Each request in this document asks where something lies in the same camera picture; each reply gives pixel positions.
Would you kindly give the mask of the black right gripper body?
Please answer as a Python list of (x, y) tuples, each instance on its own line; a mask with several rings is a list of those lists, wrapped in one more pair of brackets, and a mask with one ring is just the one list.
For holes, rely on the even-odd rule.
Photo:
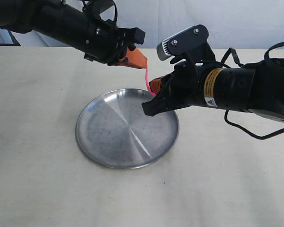
[(207, 70), (206, 64), (197, 66), (197, 63), (215, 61), (215, 55), (209, 44), (202, 44), (192, 50), (172, 58), (170, 64), (174, 70), (158, 78), (159, 91), (149, 102), (142, 103), (147, 116), (190, 107), (200, 102), (200, 80)]

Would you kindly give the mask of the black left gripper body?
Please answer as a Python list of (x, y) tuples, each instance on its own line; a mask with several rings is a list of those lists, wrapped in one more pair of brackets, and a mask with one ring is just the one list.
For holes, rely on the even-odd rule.
[(116, 66), (117, 58), (125, 54), (127, 47), (135, 48), (143, 44), (145, 32), (135, 28), (120, 28), (116, 25), (117, 15), (113, 20), (102, 20), (100, 15), (85, 12), (89, 17), (91, 37), (86, 39), (88, 50), (84, 58), (108, 66)]

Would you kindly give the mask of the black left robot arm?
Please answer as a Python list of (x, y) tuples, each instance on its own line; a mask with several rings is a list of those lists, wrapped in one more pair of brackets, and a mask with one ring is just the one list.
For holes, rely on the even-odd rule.
[(19, 34), (37, 31), (81, 52), (89, 61), (145, 69), (147, 57), (136, 47), (145, 32), (117, 26), (112, 0), (84, 0), (78, 10), (64, 0), (0, 0), (0, 28)]

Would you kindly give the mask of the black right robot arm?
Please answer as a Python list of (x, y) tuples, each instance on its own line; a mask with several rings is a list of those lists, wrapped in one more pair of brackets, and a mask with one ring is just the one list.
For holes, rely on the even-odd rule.
[(155, 97), (142, 104), (148, 116), (200, 106), (253, 113), (284, 122), (284, 59), (265, 58), (241, 64), (229, 49), (237, 68), (217, 61), (209, 44), (185, 45), (173, 53), (174, 70), (154, 79), (150, 87)]

